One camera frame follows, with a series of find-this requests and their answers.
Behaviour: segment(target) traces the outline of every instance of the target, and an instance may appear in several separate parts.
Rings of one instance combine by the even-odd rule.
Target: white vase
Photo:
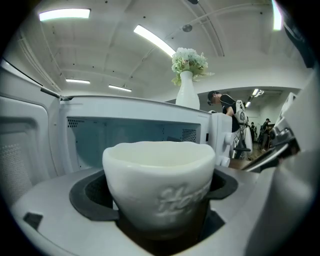
[[[192,82],[192,72],[183,71],[180,74],[181,87],[175,100],[176,105],[199,110],[200,102]]]

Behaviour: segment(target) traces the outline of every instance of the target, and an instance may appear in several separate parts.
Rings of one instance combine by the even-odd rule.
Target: white flowers
[[[177,73],[172,82],[175,85],[181,85],[180,73],[183,71],[191,71],[194,79],[197,76],[213,75],[213,73],[204,73],[206,68],[208,68],[208,63],[204,53],[198,55],[194,49],[178,48],[172,56],[172,71]]]

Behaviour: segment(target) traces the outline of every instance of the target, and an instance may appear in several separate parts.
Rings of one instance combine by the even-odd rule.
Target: white panel
[[[10,104],[0,108],[4,117],[30,118],[41,124],[37,127],[39,135],[38,150],[50,174],[64,175],[58,146],[58,114],[60,99],[42,92],[42,86],[33,84],[23,76],[0,68],[0,95]]]
[[[60,103],[59,144],[67,173],[97,167],[103,150],[118,143],[166,141],[168,137],[182,141],[183,129],[195,130],[192,141],[207,143],[211,117],[207,112],[115,96],[79,96]]]
[[[51,158],[48,114],[44,107],[0,97],[1,187],[8,204],[57,173]]]

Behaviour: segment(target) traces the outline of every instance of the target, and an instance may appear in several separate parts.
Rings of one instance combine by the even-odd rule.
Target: green leaves
[[[207,59],[204,57],[204,53],[198,55],[194,49],[178,48],[176,53],[172,56],[172,71],[177,73],[176,77],[171,81],[180,86],[181,77],[180,74],[183,71],[192,72],[192,78],[198,76],[211,76],[213,73],[205,73],[205,69],[208,67]]]

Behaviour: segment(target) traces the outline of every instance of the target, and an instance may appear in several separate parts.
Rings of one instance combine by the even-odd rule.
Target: mesh grille
[[[32,188],[19,144],[0,146],[0,183],[9,206]]]
[[[197,132],[194,129],[182,129],[183,142],[196,142]]]
[[[67,127],[68,128],[76,128],[79,124],[84,123],[84,120],[78,120],[78,119],[67,119]]]

